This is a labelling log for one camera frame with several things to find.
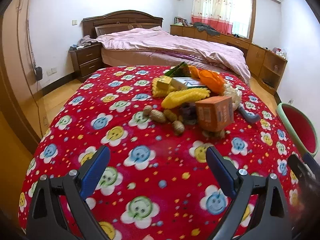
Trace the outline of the dark clothes on cabinet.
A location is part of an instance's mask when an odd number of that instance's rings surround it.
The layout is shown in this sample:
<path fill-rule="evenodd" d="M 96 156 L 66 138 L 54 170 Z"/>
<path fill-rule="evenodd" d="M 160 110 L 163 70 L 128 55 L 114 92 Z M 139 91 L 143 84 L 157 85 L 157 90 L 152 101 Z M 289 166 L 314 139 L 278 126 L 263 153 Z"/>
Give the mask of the dark clothes on cabinet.
<path fill-rule="evenodd" d="M 193 27 L 196 28 L 199 32 L 205 31 L 210 36 L 220 35 L 220 32 L 218 32 L 216 29 L 205 23 L 195 22 L 193 23 Z"/>

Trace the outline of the red smiley flower blanket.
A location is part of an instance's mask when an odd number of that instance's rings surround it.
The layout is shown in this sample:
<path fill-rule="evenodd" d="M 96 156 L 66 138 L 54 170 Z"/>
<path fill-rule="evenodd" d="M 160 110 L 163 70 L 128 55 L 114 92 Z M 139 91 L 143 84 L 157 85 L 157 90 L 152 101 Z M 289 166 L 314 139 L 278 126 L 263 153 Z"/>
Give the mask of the red smiley flower blanket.
<path fill-rule="evenodd" d="M 167 67 L 104 68 L 68 99 L 52 119 L 26 172 L 18 205 L 18 221 L 27 228 L 29 207 L 40 176 L 59 178 L 80 168 L 100 146 L 111 159 L 86 202 L 111 239 L 206 239 L 231 203 L 222 194 L 205 157 L 215 146 L 235 167 L 255 176 L 274 173 L 292 215 L 299 214 L 297 177 L 287 164 L 297 152 L 280 120 L 241 80 L 224 74 L 242 93 L 249 124 L 235 112 L 223 138 L 199 125 L 186 125 L 176 135 L 172 123 L 144 116 L 162 100 L 152 96 L 152 81 Z"/>

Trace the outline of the dark wooden headboard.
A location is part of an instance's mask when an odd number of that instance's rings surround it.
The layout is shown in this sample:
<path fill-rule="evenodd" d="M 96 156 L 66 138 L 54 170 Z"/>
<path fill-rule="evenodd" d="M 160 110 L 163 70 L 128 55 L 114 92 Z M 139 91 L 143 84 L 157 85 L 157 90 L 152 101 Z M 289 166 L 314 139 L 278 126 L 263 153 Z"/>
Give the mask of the dark wooden headboard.
<path fill-rule="evenodd" d="M 81 22 L 83 35 L 91 38 L 133 28 L 162 27 L 162 23 L 163 18 L 136 10 L 115 11 L 103 16 L 84 18 Z"/>

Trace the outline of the white medicine box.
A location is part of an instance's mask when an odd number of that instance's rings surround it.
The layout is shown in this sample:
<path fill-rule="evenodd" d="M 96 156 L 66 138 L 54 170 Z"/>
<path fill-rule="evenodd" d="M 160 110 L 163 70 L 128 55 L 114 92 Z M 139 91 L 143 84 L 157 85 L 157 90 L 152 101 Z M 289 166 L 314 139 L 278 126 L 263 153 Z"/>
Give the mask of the white medicine box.
<path fill-rule="evenodd" d="M 173 77 L 171 80 L 171 85 L 177 90 L 207 87 L 199 79 L 193 79 L 191 77 Z"/>

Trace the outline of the orange mesh bag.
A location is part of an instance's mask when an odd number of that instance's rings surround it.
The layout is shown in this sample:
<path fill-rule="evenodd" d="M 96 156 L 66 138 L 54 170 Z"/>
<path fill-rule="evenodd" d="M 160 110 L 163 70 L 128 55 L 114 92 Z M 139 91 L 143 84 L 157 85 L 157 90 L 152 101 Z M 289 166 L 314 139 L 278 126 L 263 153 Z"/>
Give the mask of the orange mesh bag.
<path fill-rule="evenodd" d="M 206 85 L 213 93 L 222 95 L 225 91 L 225 81 L 216 72 L 202 69 L 199 71 L 199 78 L 201 82 Z"/>

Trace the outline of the small orange bag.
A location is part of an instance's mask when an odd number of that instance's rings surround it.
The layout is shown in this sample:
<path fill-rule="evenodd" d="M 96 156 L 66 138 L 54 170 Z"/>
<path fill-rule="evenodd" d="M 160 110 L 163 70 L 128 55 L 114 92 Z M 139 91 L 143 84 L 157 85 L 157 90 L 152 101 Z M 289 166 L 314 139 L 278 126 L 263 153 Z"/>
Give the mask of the small orange bag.
<path fill-rule="evenodd" d="M 195 66 L 188 66 L 190 77 L 193 79 L 199 79 L 199 70 Z"/>

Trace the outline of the purple wrapper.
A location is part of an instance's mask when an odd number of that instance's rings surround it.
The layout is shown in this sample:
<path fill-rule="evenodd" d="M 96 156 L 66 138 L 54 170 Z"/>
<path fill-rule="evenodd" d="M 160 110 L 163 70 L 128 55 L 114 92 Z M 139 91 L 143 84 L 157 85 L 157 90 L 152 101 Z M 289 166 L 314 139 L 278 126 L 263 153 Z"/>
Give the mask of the purple wrapper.
<path fill-rule="evenodd" d="M 195 103 L 183 103 L 179 107 L 179 114 L 185 125 L 195 125 L 197 123 L 197 112 Z"/>

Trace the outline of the peanut shell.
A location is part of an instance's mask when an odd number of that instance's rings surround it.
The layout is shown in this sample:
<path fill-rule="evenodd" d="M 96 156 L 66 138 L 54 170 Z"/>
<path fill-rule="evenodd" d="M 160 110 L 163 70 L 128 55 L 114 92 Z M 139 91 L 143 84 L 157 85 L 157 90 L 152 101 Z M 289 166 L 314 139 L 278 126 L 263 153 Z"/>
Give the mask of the peanut shell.
<path fill-rule="evenodd" d="M 151 120 L 159 123 L 165 123 L 167 120 L 164 113 L 156 109 L 150 111 L 149 117 Z"/>
<path fill-rule="evenodd" d="M 179 121 L 179 120 L 176 120 L 172 123 L 172 127 L 174 129 L 174 133 L 176 135 L 181 135 L 183 134 L 183 132 L 185 131 L 185 127 L 184 127 L 184 124 Z"/>
<path fill-rule="evenodd" d="M 163 111 L 163 114 L 170 122 L 175 122 L 178 120 L 177 115 L 173 111 L 171 111 L 170 109 L 165 109 Z"/>

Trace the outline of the red bin with green rim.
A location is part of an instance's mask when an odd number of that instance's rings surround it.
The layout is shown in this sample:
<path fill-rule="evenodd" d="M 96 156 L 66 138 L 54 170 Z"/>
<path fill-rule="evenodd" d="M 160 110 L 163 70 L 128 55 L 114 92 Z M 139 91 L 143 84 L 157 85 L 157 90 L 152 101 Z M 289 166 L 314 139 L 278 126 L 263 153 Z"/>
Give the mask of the red bin with green rim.
<path fill-rule="evenodd" d="M 277 106 L 276 113 L 300 155 L 308 153 L 315 157 L 318 137 L 310 119 L 296 107 L 283 102 Z"/>

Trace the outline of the white crumpled tissue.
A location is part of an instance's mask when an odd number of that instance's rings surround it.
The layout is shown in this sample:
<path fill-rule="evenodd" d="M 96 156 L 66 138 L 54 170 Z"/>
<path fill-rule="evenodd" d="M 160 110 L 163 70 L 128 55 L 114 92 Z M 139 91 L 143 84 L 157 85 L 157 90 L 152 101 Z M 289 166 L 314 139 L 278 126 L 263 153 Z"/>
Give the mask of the white crumpled tissue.
<path fill-rule="evenodd" d="M 233 111 L 237 110 L 242 101 L 242 92 L 237 88 L 233 88 L 230 83 L 225 83 L 223 87 L 223 96 L 231 97 Z"/>

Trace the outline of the green mosquito coil box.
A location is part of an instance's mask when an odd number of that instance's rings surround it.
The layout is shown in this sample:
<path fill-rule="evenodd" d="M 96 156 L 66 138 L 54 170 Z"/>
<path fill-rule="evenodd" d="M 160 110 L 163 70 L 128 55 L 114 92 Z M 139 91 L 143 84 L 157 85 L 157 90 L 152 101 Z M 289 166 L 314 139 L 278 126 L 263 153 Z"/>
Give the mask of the green mosquito coil box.
<path fill-rule="evenodd" d="M 180 63 L 165 73 L 168 77 L 191 77 L 189 66 L 185 62 Z"/>

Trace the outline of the yellow foam net mat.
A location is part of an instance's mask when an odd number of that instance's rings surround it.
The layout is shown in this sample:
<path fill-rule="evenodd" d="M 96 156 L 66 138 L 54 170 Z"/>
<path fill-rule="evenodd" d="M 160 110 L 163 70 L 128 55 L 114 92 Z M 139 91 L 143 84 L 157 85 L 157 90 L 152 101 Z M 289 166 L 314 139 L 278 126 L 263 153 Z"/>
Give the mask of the yellow foam net mat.
<path fill-rule="evenodd" d="M 175 87 L 172 85 L 169 86 L 168 89 L 161 89 L 157 87 L 157 81 L 159 80 L 159 77 L 156 77 L 152 81 L 152 96 L 154 98 L 164 98 L 166 97 L 169 93 L 177 91 Z"/>

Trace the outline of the books on cabinet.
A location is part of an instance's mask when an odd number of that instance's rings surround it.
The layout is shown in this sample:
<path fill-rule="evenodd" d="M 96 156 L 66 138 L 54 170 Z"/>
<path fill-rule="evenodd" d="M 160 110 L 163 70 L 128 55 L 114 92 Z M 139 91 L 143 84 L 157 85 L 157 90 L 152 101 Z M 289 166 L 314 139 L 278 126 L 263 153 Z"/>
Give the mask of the books on cabinet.
<path fill-rule="evenodd" d="M 186 19 L 184 18 L 181 18 L 181 17 L 175 17 L 174 18 L 174 25 L 181 25 L 181 26 L 184 26 L 184 27 L 188 27 L 189 26 L 189 23 Z"/>

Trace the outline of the long wooden cabinet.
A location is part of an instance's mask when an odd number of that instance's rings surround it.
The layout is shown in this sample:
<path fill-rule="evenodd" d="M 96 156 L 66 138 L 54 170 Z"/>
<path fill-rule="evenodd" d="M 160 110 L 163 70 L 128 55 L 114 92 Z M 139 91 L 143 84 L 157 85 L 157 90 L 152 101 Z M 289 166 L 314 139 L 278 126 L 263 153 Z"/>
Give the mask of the long wooden cabinet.
<path fill-rule="evenodd" d="M 244 53 L 246 64 L 249 71 L 254 76 L 258 77 L 263 66 L 266 50 L 256 45 L 253 45 L 249 41 L 245 41 L 242 38 L 237 38 L 230 35 L 209 35 L 206 31 L 198 31 L 194 27 L 184 27 L 181 25 L 171 25 L 171 35 L 184 36 L 189 38 L 197 38 L 209 42 L 216 42 L 225 44 L 228 46 L 234 46 L 240 49 Z"/>

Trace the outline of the orange cardboard box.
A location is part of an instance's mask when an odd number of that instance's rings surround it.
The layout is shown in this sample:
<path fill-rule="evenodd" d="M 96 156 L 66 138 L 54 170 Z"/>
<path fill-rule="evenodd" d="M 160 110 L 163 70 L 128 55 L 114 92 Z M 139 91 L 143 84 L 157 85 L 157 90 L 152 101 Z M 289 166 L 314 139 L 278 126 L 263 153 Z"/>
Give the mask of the orange cardboard box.
<path fill-rule="evenodd" d="M 202 129 L 218 132 L 234 122 L 232 98 L 213 96 L 195 102 L 197 121 Z"/>

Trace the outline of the small yellow box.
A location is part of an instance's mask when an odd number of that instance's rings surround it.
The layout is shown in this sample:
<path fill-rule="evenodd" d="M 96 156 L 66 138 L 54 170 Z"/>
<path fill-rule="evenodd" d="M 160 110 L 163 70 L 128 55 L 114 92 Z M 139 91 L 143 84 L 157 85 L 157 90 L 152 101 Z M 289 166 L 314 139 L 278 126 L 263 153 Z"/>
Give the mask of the small yellow box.
<path fill-rule="evenodd" d="M 156 82 L 156 86 L 162 90 L 168 90 L 171 86 L 172 78 L 169 76 L 161 76 Z"/>

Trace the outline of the floral curtain with red hem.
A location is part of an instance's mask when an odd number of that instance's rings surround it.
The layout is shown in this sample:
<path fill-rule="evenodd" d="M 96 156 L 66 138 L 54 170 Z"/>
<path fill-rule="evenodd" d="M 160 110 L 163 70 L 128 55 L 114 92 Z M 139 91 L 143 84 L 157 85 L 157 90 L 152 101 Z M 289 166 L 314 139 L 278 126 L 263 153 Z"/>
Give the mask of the floral curtain with red hem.
<path fill-rule="evenodd" d="M 191 22 L 211 26 L 222 34 L 231 34 L 235 0 L 193 0 Z"/>

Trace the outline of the walnut shell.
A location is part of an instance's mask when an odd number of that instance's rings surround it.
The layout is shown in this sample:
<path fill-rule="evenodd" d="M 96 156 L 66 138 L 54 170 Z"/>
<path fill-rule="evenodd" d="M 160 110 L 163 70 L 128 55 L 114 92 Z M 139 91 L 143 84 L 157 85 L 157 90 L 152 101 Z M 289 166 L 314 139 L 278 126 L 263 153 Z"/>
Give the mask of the walnut shell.
<path fill-rule="evenodd" d="M 152 110 L 153 110 L 153 107 L 152 107 L 152 106 L 146 105 L 146 106 L 143 108 L 143 115 L 144 115 L 144 116 L 149 116 Z"/>

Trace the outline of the black power adapter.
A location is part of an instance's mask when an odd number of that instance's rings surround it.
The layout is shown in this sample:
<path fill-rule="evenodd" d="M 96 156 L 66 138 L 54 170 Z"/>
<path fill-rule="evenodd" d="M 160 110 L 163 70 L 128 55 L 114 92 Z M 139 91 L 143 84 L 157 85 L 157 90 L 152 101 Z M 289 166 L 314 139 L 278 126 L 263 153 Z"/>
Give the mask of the black power adapter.
<path fill-rule="evenodd" d="M 43 69 L 38 66 L 34 68 L 36 81 L 41 81 L 43 79 Z"/>

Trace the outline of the clothes on nightstand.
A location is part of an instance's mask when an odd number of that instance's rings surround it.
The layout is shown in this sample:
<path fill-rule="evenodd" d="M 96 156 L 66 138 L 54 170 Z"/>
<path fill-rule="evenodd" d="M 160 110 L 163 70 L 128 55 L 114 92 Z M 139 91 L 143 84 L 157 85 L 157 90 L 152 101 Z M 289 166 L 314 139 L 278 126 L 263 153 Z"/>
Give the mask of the clothes on nightstand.
<path fill-rule="evenodd" d="M 91 46 L 93 44 L 96 44 L 97 40 L 94 38 L 91 38 L 89 35 L 84 36 L 83 38 L 81 38 L 77 44 L 73 44 L 72 46 L 70 46 L 69 50 L 78 50 L 78 49 L 82 49 L 85 48 L 87 46 Z"/>

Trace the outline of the dark wooden nightstand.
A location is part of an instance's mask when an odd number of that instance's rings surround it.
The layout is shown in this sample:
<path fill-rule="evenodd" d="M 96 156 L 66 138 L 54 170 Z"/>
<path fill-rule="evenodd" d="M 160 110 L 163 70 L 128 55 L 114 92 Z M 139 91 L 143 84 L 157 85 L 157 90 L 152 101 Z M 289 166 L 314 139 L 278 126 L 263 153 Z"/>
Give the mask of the dark wooden nightstand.
<path fill-rule="evenodd" d="M 103 68 L 101 47 L 100 43 L 95 43 L 69 51 L 76 79 L 80 82 L 86 81 L 95 71 Z"/>

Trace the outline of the corner wooden shelf unit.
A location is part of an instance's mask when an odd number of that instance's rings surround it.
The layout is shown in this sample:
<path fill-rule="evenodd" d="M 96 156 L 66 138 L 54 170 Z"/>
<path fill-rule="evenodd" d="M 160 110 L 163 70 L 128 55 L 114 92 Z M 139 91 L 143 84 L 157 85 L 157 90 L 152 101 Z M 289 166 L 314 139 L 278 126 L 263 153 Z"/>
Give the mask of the corner wooden shelf unit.
<path fill-rule="evenodd" d="M 284 74 L 287 60 L 267 50 L 258 75 L 258 82 L 264 90 L 274 95 Z"/>

